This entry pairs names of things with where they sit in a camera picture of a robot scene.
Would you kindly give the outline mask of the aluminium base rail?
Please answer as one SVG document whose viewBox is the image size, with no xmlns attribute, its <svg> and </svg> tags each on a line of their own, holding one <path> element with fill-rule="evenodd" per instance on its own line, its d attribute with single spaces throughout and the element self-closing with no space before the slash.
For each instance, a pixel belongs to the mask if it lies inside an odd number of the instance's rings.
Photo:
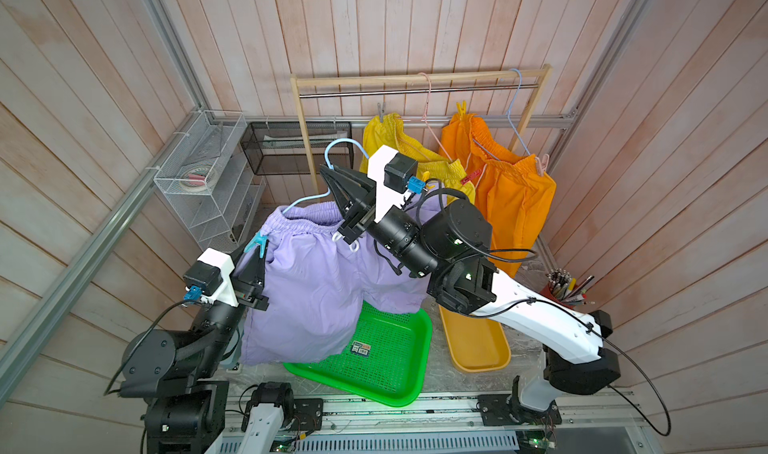
<svg viewBox="0 0 768 454">
<path fill-rule="evenodd" d="M 420 395 L 405 407 L 359 396 L 324 395 L 317 414 L 278 433 L 267 453 L 659 453 L 630 393 L 565 395 L 535 424 L 502 418 L 505 394 L 489 402 L 477 392 Z"/>
</svg>

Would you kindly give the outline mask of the black mesh wall basket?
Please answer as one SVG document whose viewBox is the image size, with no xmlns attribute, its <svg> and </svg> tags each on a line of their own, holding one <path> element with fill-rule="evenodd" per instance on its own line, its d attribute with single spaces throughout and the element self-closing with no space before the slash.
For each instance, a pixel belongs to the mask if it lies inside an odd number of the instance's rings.
<svg viewBox="0 0 768 454">
<path fill-rule="evenodd" d="M 326 147 L 352 134 L 349 122 L 308 121 L 310 151 L 316 166 L 324 164 Z M 256 175 L 308 175 L 310 166 L 298 121 L 254 121 L 240 146 Z"/>
</svg>

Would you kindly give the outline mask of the green plastic basket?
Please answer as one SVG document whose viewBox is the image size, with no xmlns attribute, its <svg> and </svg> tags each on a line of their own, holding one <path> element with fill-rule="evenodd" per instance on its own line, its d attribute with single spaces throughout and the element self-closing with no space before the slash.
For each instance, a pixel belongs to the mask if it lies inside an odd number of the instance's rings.
<svg viewBox="0 0 768 454">
<path fill-rule="evenodd" d="M 292 374 L 389 407 L 421 393 L 433 324 L 424 310 L 391 314 L 365 303 L 341 353 L 316 363 L 286 363 Z"/>
</svg>

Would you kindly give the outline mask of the pink clothespin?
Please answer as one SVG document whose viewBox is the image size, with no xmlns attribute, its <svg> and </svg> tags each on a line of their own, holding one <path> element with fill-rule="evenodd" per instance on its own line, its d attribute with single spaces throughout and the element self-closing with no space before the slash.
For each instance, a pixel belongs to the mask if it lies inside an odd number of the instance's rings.
<svg viewBox="0 0 768 454">
<path fill-rule="evenodd" d="M 535 167 L 536 172 L 539 176 L 544 176 L 546 174 L 550 156 L 548 154 L 544 154 L 544 156 L 534 156 L 535 159 Z"/>
</svg>

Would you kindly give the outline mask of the grey clothespin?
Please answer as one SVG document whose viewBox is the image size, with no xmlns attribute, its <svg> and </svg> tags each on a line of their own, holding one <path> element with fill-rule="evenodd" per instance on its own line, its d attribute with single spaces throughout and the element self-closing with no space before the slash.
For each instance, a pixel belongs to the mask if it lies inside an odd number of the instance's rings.
<svg viewBox="0 0 768 454">
<path fill-rule="evenodd" d="M 384 123 L 384 118 L 387 115 L 386 112 L 386 103 L 385 102 L 378 102 L 377 104 L 377 116 L 380 123 Z"/>
</svg>

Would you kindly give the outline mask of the red clothespin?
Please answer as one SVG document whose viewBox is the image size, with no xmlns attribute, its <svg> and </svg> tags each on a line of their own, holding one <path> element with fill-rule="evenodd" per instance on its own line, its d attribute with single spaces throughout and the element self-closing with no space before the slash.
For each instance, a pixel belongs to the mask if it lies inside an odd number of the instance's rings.
<svg viewBox="0 0 768 454">
<path fill-rule="evenodd" d="M 475 170 L 474 172 L 471 172 L 470 174 L 467 174 L 462 180 L 461 184 L 468 184 L 470 182 L 476 183 L 478 182 L 485 173 L 485 167 L 482 169 Z"/>
</svg>

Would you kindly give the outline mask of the purple shorts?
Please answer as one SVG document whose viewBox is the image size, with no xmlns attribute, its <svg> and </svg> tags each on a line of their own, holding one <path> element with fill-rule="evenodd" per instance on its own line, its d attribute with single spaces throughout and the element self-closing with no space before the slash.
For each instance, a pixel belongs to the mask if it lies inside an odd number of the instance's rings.
<svg viewBox="0 0 768 454">
<path fill-rule="evenodd" d="M 247 313 L 240 361 L 314 363 L 341 353 L 362 307 L 385 313 L 419 311 L 427 278 L 394 271 L 397 260 L 369 235 L 347 244 L 334 236 L 342 214 L 334 202 L 278 207 L 261 226 L 267 236 L 267 310 Z"/>
</svg>

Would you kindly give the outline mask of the orange shorts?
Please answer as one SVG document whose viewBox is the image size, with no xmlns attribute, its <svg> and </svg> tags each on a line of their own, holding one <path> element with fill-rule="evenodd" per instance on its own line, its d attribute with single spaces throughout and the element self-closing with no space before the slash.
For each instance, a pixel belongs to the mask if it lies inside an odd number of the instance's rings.
<svg viewBox="0 0 768 454">
<path fill-rule="evenodd" d="M 515 275 L 542 232 L 555 181 L 547 173 L 537 174 L 535 154 L 519 156 L 497 143 L 485 120 L 473 113 L 454 114 L 442 128 L 441 142 L 467 174 L 485 167 L 484 176 L 474 183 L 474 204 L 492 226 L 492 262 Z"/>
</svg>

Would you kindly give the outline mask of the red pen cup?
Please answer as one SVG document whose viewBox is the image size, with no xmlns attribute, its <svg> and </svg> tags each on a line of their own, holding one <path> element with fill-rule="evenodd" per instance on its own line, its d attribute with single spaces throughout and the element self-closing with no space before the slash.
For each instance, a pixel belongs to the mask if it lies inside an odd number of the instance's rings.
<svg viewBox="0 0 768 454">
<path fill-rule="evenodd" d="M 540 294 L 568 307 L 587 304 L 587 293 L 596 280 L 594 275 L 577 279 L 562 268 L 550 270 L 546 278 Z"/>
</svg>

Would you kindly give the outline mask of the yellow shorts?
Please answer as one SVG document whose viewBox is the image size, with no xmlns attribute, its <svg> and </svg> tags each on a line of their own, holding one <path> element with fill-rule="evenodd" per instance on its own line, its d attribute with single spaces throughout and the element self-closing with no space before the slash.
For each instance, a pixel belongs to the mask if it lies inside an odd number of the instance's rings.
<svg viewBox="0 0 768 454">
<path fill-rule="evenodd" d="M 398 150 L 418 162 L 417 176 L 420 179 L 439 179 L 445 187 L 460 190 L 470 202 L 475 202 L 475 186 L 467 180 L 467 172 L 461 162 L 458 159 L 450 160 L 426 148 L 417 139 L 406 134 L 404 122 L 399 114 L 390 113 L 382 118 L 372 118 L 364 128 L 362 145 L 370 155 L 382 146 Z"/>
</svg>

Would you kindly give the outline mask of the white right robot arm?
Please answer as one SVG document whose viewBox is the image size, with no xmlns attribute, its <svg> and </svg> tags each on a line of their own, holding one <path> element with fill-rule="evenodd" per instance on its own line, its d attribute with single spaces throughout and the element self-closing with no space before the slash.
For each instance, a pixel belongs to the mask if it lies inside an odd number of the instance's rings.
<svg viewBox="0 0 768 454">
<path fill-rule="evenodd" d="M 491 248 L 491 226 L 468 196 L 415 172 L 415 162 L 401 154 L 378 180 L 344 167 L 320 169 L 346 242 L 372 238 L 395 272 L 427 279 L 427 293 L 444 309 L 505 324 L 541 343 L 533 372 L 516 376 L 505 400 L 480 396 L 480 409 L 496 415 L 498 425 L 553 426 L 561 420 L 557 397 L 611 388 L 628 355 L 609 339 L 609 314 L 578 313 L 515 281 L 496 265 L 515 249 Z"/>
</svg>

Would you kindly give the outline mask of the yellow plastic tray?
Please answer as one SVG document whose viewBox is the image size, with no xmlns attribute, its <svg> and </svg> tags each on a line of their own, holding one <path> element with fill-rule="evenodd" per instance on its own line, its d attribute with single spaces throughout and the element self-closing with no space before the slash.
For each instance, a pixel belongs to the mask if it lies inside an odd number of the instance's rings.
<svg viewBox="0 0 768 454">
<path fill-rule="evenodd" d="M 472 319 L 439 307 L 448 349 L 454 366 L 465 373 L 505 368 L 511 351 L 502 325 L 489 319 Z"/>
</svg>

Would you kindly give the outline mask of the wooden clothes rack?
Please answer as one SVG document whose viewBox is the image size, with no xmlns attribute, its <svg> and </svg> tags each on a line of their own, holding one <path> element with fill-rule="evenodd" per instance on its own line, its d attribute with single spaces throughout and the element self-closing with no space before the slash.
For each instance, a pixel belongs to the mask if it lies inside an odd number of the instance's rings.
<svg viewBox="0 0 768 454">
<path fill-rule="evenodd" d="M 545 64 L 535 70 L 495 70 L 495 72 L 442 72 L 442 74 L 382 74 L 382 76 L 337 76 L 337 78 L 300 78 L 290 76 L 290 88 L 296 108 L 300 134 L 305 150 L 312 185 L 311 192 L 320 192 L 315 155 L 312 152 L 307 117 L 304 110 L 309 100 L 343 100 L 343 98 L 379 98 L 385 102 L 392 96 L 424 96 L 421 119 L 428 124 L 430 96 L 433 94 L 475 94 L 475 92 L 530 92 L 522 114 L 514 128 L 524 132 L 539 104 L 542 90 L 552 74 Z"/>
</svg>

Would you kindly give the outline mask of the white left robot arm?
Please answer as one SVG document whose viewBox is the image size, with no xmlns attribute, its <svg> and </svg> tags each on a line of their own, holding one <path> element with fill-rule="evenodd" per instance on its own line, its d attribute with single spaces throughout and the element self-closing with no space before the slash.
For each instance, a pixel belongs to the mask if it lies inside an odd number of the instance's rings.
<svg viewBox="0 0 768 454">
<path fill-rule="evenodd" d="M 142 398 L 143 453 L 216 452 L 225 427 L 229 384 L 213 375 L 233 354 L 230 342 L 248 309 L 265 311 L 267 250 L 262 240 L 226 253 L 206 249 L 184 273 L 181 305 L 199 311 L 186 330 L 166 330 L 153 322 L 125 349 L 105 390 L 122 398 Z"/>
</svg>

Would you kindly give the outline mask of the teal clothespin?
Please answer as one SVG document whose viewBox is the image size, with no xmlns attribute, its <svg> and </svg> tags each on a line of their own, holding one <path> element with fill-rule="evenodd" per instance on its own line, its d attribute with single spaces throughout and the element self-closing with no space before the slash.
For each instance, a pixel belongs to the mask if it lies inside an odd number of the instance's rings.
<svg viewBox="0 0 768 454">
<path fill-rule="evenodd" d="M 243 255 L 246 259 L 252 257 L 264 258 L 266 256 L 266 250 L 268 248 L 268 235 L 261 232 L 257 232 L 246 244 Z"/>
</svg>

